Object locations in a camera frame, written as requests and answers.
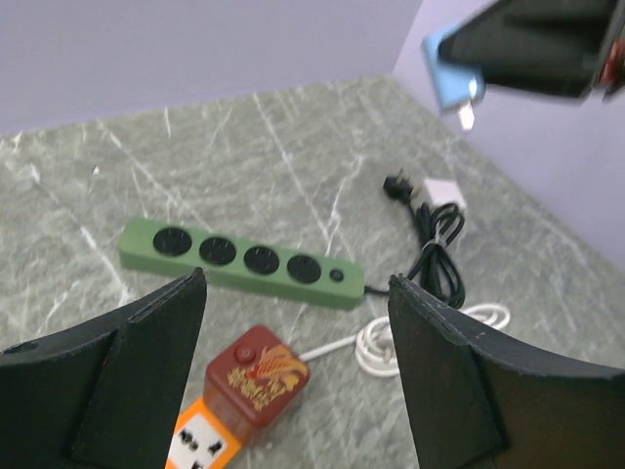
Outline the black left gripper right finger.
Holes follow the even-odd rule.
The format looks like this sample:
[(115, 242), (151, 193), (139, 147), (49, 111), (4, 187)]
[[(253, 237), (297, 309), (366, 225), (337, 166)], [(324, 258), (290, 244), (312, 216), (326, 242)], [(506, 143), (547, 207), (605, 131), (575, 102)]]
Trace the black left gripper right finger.
[(389, 319), (423, 468), (620, 468), (624, 372), (529, 345), (404, 277)]

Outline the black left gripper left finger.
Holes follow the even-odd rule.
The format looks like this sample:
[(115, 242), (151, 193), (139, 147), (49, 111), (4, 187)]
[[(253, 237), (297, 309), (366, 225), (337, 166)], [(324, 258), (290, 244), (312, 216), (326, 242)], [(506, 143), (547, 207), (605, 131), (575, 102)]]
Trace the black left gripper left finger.
[(2, 351), (2, 467), (164, 467), (206, 299), (195, 269)]

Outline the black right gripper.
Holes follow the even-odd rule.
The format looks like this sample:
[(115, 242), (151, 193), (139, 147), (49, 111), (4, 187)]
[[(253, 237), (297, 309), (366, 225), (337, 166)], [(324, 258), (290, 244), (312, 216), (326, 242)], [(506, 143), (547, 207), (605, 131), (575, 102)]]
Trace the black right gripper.
[(438, 46), (446, 62), (487, 84), (557, 98), (624, 89), (624, 3), (618, 0), (494, 1)]

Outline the orange power strip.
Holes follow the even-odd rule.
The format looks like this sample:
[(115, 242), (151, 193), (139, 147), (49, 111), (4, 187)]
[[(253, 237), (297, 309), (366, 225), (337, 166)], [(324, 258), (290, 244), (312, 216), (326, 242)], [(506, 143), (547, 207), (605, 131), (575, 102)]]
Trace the orange power strip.
[(225, 468), (241, 448), (241, 443), (198, 398), (177, 420), (165, 468)]

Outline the blue charger plug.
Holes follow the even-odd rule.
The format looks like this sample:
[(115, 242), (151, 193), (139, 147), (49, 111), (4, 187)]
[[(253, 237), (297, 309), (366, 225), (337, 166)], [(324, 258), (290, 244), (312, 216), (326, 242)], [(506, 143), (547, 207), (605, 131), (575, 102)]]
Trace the blue charger plug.
[(483, 99), (486, 88), (476, 68), (446, 62), (439, 55), (442, 41), (457, 29), (458, 24), (453, 24), (425, 36), (422, 52), (438, 108), (441, 112), (455, 111), (462, 130), (470, 132), (475, 125), (473, 104)]

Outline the red koi cube adapter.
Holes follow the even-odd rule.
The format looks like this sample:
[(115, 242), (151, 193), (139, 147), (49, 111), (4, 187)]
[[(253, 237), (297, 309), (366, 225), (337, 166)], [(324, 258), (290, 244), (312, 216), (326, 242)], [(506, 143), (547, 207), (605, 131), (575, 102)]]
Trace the red koi cube adapter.
[(203, 402), (239, 442), (253, 446), (299, 400), (310, 378), (308, 365), (256, 324), (208, 363)]

